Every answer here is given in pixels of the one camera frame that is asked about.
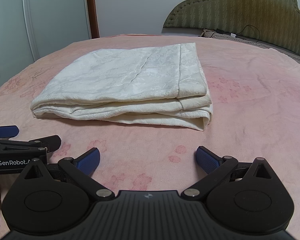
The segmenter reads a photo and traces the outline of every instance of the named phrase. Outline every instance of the circular hub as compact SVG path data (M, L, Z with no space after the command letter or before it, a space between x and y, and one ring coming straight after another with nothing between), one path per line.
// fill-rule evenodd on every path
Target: circular hub
M271 198L267 194L260 191L245 190L235 195L234 202L243 210L257 212L263 211L270 207Z
M62 197L50 190L41 190L28 195L25 199L25 205L28 209L36 212L51 211L62 202Z

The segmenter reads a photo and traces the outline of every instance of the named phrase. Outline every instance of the bed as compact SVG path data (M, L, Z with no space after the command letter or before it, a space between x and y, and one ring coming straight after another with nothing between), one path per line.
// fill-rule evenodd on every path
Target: bed
M205 131L107 121L36 119L30 103L48 82L78 57L97 49L132 49L196 42L210 89L214 115ZM300 240L300 64L274 50L201 37L120 35L81 41L47 55L0 88L0 126L17 125L13 140L57 134L52 163L98 147L93 179L113 190L179 192L205 176L194 152L203 145L241 162L262 156L277 173L294 204L287 231ZM0 175L1 199L17 175ZM0 212L0 237L8 228Z

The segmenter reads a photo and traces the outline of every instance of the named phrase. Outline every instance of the headboard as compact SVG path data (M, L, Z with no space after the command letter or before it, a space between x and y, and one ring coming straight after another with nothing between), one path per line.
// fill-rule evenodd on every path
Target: headboard
M255 28L244 29L247 25L258 28L260 37ZM186 0L170 12L163 27L241 32L300 55L297 0Z

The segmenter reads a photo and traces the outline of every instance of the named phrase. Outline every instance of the logo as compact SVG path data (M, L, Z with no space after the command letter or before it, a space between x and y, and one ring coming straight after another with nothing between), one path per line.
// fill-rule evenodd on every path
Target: logo
M8 161L0 161L0 166L10 166L10 165L27 165L30 162L30 160L8 160Z
M153 195L152 195L151 193L148 193L148 194L145 194L145 197L146 197L147 199L149 199L149 198L152 198Z

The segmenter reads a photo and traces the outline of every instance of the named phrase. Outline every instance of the folded blanket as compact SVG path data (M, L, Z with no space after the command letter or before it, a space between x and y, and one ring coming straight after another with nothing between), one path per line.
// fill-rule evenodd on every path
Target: folded blanket
M212 101L195 43L100 49L65 67L31 103L34 117L204 130Z

